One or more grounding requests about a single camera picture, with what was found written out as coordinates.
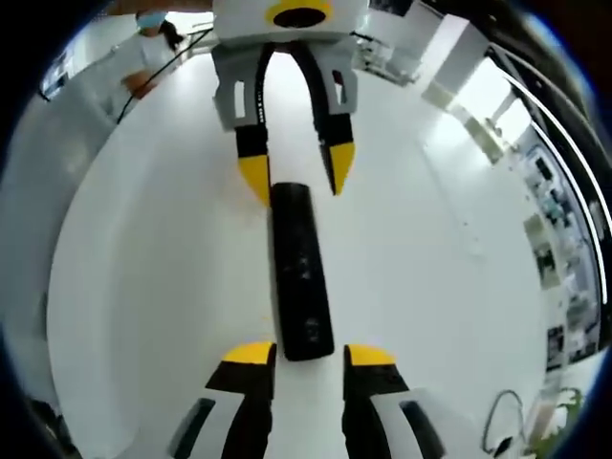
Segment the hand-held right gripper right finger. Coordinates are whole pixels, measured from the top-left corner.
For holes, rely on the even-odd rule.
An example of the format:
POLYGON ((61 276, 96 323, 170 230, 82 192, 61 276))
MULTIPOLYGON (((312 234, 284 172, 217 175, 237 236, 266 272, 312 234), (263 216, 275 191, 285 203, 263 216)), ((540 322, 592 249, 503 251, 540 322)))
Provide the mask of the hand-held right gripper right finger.
POLYGON ((341 429, 350 458, 448 455, 423 399, 408 388, 391 355, 381 348, 347 344, 343 361, 341 429))

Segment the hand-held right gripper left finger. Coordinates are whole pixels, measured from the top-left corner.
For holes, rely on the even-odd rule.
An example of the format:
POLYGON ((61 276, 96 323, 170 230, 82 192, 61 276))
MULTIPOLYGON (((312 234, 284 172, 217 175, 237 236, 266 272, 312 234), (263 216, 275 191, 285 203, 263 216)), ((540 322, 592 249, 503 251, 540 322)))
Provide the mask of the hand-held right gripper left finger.
POLYGON ((273 426, 276 344, 228 351, 168 447, 172 458, 262 458, 273 426))

